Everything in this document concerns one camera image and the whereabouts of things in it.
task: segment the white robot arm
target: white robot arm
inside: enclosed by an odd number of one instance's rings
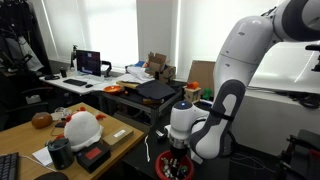
[[[169,133],[173,154],[190,146],[204,159],[221,155],[246,87],[266,52],[278,42],[320,40],[319,9],[320,0],[287,0],[262,16],[241,19],[216,61],[210,112],[184,101],[173,107]]]

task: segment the keyboard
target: keyboard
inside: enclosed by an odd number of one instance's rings
[[[0,156],[0,179],[15,180],[18,179],[19,153]]]
[[[75,80],[75,79],[67,79],[63,81],[64,83],[68,83],[68,84],[72,84],[72,85],[76,85],[76,86],[83,86],[86,85],[87,82],[85,81],[79,81],[79,80]]]

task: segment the black chair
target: black chair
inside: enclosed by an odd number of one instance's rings
[[[52,87],[39,87],[20,92],[17,86],[0,73],[0,131],[28,122],[37,112],[49,112],[48,102],[27,104],[25,97],[40,95],[45,99]]]

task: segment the cup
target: cup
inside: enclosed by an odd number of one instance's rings
[[[64,67],[60,68],[60,73],[61,73],[62,77],[67,77],[67,71],[66,71],[66,69]]]

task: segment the monitor screen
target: monitor screen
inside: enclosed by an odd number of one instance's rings
[[[100,52],[76,50],[77,70],[95,76],[101,76]]]

